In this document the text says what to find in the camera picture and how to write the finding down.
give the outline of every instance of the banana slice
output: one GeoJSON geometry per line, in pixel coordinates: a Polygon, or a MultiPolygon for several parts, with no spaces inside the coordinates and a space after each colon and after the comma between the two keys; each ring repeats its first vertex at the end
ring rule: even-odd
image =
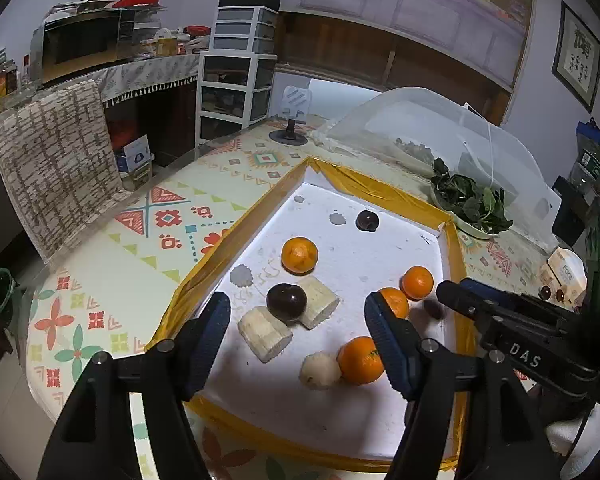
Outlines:
{"type": "Polygon", "coordinates": [[[238,331],[251,351],[263,363],[271,361],[291,343],[293,333],[289,327],[267,310],[257,306],[238,322],[238,331]]]}
{"type": "Polygon", "coordinates": [[[317,278],[306,276],[298,282],[306,294],[306,309],[300,316],[302,323],[309,330],[317,327],[327,319],[340,303],[337,297],[329,288],[317,278]]]}

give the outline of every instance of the patterned tablecloth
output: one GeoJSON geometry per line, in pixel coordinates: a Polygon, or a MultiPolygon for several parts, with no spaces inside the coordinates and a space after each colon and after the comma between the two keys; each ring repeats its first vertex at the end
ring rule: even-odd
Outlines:
{"type": "MultiPolygon", "coordinates": [[[[312,143],[283,146],[269,140],[272,126],[281,125],[268,121],[247,131],[155,186],[36,287],[26,371],[34,398],[53,420],[93,353],[104,349],[122,357],[143,352],[180,280],[306,155],[345,164],[428,200],[427,180],[312,143]]],[[[538,293],[544,256],[526,240],[506,232],[489,241],[461,233],[461,241],[472,278],[516,293],[538,293]]],[[[137,394],[132,395],[132,415],[142,474],[156,479],[137,394]]],[[[188,417],[216,478],[338,480],[370,475],[325,470],[259,452],[193,413],[188,417]]]]}

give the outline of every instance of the screw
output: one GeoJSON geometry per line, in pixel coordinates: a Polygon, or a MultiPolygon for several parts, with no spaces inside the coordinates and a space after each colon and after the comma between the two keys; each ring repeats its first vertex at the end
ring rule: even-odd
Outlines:
{"type": "Polygon", "coordinates": [[[500,364],[504,361],[504,354],[500,350],[494,349],[489,352],[489,359],[494,363],[500,364]]]}
{"type": "Polygon", "coordinates": [[[157,344],[158,352],[162,352],[163,354],[167,354],[173,350],[176,343],[174,343],[173,339],[163,339],[157,344]]]}
{"type": "Polygon", "coordinates": [[[440,348],[440,345],[435,339],[423,339],[420,343],[420,348],[422,348],[425,352],[431,353],[435,352],[440,348]]]}
{"type": "Polygon", "coordinates": [[[97,365],[101,365],[107,359],[109,359],[109,354],[107,354],[106,352],[96,352],[91,357],[91,361],[93,361],[93,363],[97,365]]]}

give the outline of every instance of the chair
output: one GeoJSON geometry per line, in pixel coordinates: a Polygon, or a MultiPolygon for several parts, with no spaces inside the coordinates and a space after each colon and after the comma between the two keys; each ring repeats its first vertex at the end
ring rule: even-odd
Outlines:
{"type": "Polygon", "coordinates": [[[0,173],[45,264],[130,195],[92,80],[32,102],[0,124],[0,173]]]}

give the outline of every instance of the cable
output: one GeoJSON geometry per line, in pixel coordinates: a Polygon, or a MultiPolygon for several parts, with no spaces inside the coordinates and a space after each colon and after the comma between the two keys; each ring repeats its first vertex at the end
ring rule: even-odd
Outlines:
{"type": "Polygon", "coordinates": [[[491,183],[489,184],[489,187],[493,187],[493,183],[494,183],[494,177],[493,177],[493,141],[491,140],[491,123],[478,110],[476,110],[474,107],[472,107],[469,103],[464,103],[464,108],[466,108],[467,110],[472,111],[478,117],[481,117],[484,120],[485,123],[487,123],[487,131],[489,133],[489,150],[490,150],[490,155],[491,155],[491,183]]]}
{"type": "Polygon", "coordinates": [[[567,460],[571,457],[571,453],[573,453],[573,450],[576,449],[576,445],[578,444],[580,436],[584,431],[584,427],[587,425],[587,421],[589,420],[589,417],[591,416],[591,412],[593,411],[594,407],[595,403],[593,403],[591,407],[587,410],[587,415],[582,417],[582,422],[580,423],[580,427],[578,428],[578,433],[576,433],[576,438],[573,440],[571,447],[569,448],[567,454],[564,456],[564,459],[561,461],[560,468],[562,468],[562,466],[564,466],[567,463],[567,460]]]}

